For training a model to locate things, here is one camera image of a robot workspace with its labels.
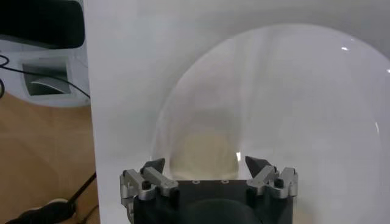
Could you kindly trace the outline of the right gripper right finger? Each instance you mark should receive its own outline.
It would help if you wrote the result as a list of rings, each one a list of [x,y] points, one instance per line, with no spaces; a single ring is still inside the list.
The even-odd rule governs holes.
[[[272,198],[286,199],[298,194],[298,173],[286,167],[281,172],[265,159],[245,156],[246,166],[252,176],[246,184],[255,189],[257,196],[268,193]]]

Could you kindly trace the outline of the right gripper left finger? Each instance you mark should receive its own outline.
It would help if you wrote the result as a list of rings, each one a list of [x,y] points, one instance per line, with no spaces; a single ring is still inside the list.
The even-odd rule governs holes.
[[[165,159],[148,161],[140,169],[124,170],[119,176],[121,204],[131,213],[134,201],[152,201],[161,196],[173,206],[179,203],[179,182],[163,175]]]

